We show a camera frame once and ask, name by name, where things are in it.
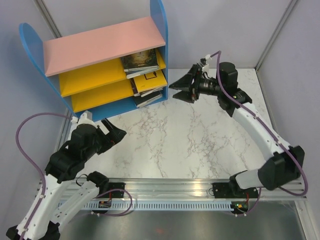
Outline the yellow cover book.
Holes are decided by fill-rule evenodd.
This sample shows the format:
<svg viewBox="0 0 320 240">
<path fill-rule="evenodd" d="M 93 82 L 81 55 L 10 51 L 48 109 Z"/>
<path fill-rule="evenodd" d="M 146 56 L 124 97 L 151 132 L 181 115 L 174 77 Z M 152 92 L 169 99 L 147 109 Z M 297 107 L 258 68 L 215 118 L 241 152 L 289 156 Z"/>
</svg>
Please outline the yellow cover book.
<svg viewBox="0 0 320 240">
<path fill-rule="evenodd" d="M 133 80 L 139 93 L 163 88 L 167 85 L 167 80 L 161 70 L 134 77 Z"/>
</svg>

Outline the dark navy blue book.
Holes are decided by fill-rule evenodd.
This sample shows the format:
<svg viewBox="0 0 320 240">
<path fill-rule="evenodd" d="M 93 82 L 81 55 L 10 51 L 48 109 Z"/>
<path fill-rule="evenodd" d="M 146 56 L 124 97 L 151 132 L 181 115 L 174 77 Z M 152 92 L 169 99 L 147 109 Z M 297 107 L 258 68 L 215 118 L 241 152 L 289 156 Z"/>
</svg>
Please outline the dark navy blue book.
<svg viewBox="0 0 320 240">
<path fill-rule="evenodd" d="M 162 93 L 160 91 L 152 92 L 146 96 L 134 96 L 133 101 L 137 108 L 142 108 L 154 101 L 160 99 L 162 97 Z"/>
</svg>

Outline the black moon cover book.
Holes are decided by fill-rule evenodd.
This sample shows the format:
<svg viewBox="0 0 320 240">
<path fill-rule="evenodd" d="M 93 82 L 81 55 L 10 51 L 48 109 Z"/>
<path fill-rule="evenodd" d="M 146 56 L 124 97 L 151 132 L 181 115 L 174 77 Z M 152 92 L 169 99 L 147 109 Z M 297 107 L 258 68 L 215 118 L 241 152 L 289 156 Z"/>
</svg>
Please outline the black moon cover book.
<svg viewBox="0 0 320 240">
<path fill-rule="evenodd" d="M 162 89 L 163 89 L 163 87 L 159 87 L 159 88 L 154 88 L 154 89 L 146 90 L 143 92 L 139 92 L 137 95 L 135 95 L 135 97 L 142 97 L 143 98 L 151 93 L 161 91 Z"/>
</svg>

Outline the green gold forest book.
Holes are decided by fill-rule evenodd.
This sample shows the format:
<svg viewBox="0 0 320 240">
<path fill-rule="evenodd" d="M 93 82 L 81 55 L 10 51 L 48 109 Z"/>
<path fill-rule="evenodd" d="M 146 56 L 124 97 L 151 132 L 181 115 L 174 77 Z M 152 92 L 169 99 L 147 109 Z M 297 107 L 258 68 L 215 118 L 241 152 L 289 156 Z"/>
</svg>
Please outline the green gold forest book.
<svg viewBox="0 0 320 240">
<path fill-rule="evenodd" d="M 148 49 L 121 57 L 125 72 L 146 70 L 158 67 L 156 49 Z"/>
</svg>

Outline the purple galaxy cover book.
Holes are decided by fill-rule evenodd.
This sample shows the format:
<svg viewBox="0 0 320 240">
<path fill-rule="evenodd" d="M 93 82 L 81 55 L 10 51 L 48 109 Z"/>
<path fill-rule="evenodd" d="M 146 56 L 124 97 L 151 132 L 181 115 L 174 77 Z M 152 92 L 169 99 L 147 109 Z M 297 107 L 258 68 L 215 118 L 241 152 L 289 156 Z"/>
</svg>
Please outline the purple galaxy cover book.
<svg viewBox="0 0 320 240">
<path fill-rule="evenodd" d="M 134 82 L 133 79 L 130 79 L 130 84 L 131 84 L 131 88 L 132 88 L 132 91 L 133 91 L 133 96 L 134 97 L 139 96 L 140 94 L 139 94 L 139 92 L 137 90 L 137 87 L 136 87 L 135 82 Z"/>
</svg>

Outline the teal ocean cover book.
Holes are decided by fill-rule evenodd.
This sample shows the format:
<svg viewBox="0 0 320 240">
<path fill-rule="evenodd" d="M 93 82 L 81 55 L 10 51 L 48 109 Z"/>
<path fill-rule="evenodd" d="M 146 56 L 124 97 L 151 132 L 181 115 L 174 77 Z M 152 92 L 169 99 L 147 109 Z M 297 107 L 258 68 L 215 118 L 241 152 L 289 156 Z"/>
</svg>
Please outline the teal ocean cover book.
<svg viewBox="0 0 320 240">
<path fill-rule="evenodd" d="M 158 67 L 154 67 L 154 68 L 149 68 L 149 69 L 133 70 L 133 71 L 128 71 L 125 74 L 126 74 L 127 79 L 131 79 L 131 78 L 135 78 L 135 77 L 138 77 L 141 75 L 145 75 L 147 73 L 157 71 L 158 69 L 159 69 Z"/>
</svg>

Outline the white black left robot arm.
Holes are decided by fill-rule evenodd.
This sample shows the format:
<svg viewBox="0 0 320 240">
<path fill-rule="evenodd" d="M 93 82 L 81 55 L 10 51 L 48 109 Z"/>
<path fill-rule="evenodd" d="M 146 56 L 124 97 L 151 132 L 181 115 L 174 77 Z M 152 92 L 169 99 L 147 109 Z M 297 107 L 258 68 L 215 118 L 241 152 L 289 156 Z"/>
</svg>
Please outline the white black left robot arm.
<svg viewBox="0 0 320 240">
<path fill-rule="evenodd" d="M 126 131 L 104 118 L 101 123 L 108 133 L 95 124 L 89 113 L 72 117 L 73 130 L 58 151 L 53 153 L 44 171 L 42 185 L 23 220 L 10 227 L 6 236 L 11 240 L 58 240 L 64 227 L 90 200 L 110 192 L 109 179 L 98 171 L 90 173 L 79 190 L 58 206 L 63 193 L 94 155 L 105 153 L 126 136 Z"/>
</svg>

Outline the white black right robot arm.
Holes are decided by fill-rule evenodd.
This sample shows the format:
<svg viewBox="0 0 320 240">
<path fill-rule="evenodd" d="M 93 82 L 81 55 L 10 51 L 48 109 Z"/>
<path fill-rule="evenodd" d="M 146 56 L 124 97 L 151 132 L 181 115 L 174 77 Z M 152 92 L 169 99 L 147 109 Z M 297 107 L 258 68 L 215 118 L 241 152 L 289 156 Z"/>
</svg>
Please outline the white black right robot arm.
<svg viewBox="0 0 320 240">
<path fill-rule="evenodd" d="M 265 163 L 258 169 L 245 170 L 229 178 L 228 191 L 240 197 L 248 189 L 282 189 L 302 176 L 305 152 L 280 137 L 259 116 L 249 95 L 238 87 L 238 71 L 234 64 L 222 62 L 216 77 L 209 77 L 206 66 L 194 64 L 169 88 L 177 91 L 173 98 L 194 103 L 201 94 L 217 97 L 219 106 L 238 122 L 254 140 Z"/>
</svg>

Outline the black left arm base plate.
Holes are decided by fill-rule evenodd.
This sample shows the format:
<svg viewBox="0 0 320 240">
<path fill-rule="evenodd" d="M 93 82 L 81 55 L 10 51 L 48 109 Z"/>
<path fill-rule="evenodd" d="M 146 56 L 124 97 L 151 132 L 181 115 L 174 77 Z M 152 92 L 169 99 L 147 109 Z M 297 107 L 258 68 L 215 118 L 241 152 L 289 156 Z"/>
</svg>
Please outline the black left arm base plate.
<svg viewBox="0 0 320 240">
<path fill-rule="evenodd" d="M 124 197 L 126 184 L 124 182 L 108 182 L 99 189 L 98 198 L 120 199 Z"/>
</svg>

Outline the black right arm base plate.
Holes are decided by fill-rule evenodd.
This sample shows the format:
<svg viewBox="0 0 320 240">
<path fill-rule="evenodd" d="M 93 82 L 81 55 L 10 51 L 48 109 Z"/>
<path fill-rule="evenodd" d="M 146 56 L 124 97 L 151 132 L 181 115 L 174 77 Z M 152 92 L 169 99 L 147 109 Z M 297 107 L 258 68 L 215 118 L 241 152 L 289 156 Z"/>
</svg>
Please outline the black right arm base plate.
<svg viewBox="0 0 320 240">
<path fill-rule="evenodd" d="M 247 197 L 256 199 L 259 196 L 257 188 L 240 189 L 229 182 L 214 182 L 212 188 L 216 199 L 246 199 Z"/>
</svg>

